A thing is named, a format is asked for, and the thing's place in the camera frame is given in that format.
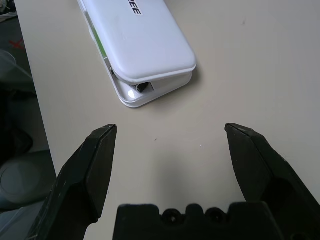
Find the plastic container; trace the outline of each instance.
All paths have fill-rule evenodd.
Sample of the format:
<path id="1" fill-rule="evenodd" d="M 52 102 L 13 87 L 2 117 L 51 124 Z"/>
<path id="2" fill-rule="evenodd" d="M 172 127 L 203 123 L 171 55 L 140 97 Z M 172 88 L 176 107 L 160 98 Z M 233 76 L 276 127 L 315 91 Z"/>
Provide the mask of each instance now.
<path id="1" fill-rule="evenodd" d="M 78 1 L 127 107 L 140 107 L 190 81 L 196 57 L 163 0 Z M 142 93 L 132 87 L 147 82 Z"/>

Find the case lid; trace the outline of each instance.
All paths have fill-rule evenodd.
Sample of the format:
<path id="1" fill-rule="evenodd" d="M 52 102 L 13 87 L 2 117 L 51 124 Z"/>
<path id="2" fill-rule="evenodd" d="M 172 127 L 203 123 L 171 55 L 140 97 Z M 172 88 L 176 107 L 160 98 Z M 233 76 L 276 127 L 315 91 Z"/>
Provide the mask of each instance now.
<path id="1" fill-rule="evenodd" d="M 83 3 L 120 80 L 135 85 L 195 69 L 195 54 L 163 0 Z"/>

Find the white table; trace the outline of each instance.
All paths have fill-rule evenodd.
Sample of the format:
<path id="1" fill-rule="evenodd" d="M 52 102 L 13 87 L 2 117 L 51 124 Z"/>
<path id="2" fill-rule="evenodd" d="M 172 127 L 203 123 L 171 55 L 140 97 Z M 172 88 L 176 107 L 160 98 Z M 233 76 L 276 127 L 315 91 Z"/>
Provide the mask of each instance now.
<path id="1" fill-rule="evenodd" d="M 243 201 L 227 122 L 263 134 L 320 200 L 320 1 L 167 0 L 197 71 L 138 109 L 118 100 L 77 0 L 15 2 L 57 173 L 93 130 L 118 125 L 109 195 L 85 239 L 112 239 L 123 203 Z"/>

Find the screw hole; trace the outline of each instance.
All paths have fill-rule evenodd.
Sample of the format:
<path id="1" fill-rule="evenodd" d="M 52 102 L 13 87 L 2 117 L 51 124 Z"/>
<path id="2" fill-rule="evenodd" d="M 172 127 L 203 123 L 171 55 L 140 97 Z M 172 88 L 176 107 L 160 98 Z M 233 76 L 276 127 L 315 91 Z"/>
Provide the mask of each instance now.
<path id="1" fill-rule="evenodd" d="M 226 214 L 216 207 L 208 209 L 205 215 L 215 224 L 222 224 L 226 221 Z"/>
<path id="2" fill-rule="evenodd" d="M 161 217 L 162 221 L 169 226 L 177 226 L 182 224 L 184 221 L 181 213 L 176 209 L 166 210 Z"/>

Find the red mark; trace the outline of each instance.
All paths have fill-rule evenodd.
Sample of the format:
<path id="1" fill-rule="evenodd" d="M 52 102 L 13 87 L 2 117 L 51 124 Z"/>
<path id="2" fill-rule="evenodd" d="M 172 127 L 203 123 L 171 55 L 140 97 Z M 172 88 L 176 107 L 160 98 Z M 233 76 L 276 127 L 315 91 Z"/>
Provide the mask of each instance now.
<path id="1" fill-rule="evenodd" d="M 24 49 L 21 45 L 20 45 L 20 43 L 22 42 L 22 38 L 18 41 L 18 42 L 13 42 L 13 41 L 9 41 L 9 43 L 10 44 L 12 44 L 13 45 L 13 47 L 14 48 L 16 48 L 16 49 Z"/>

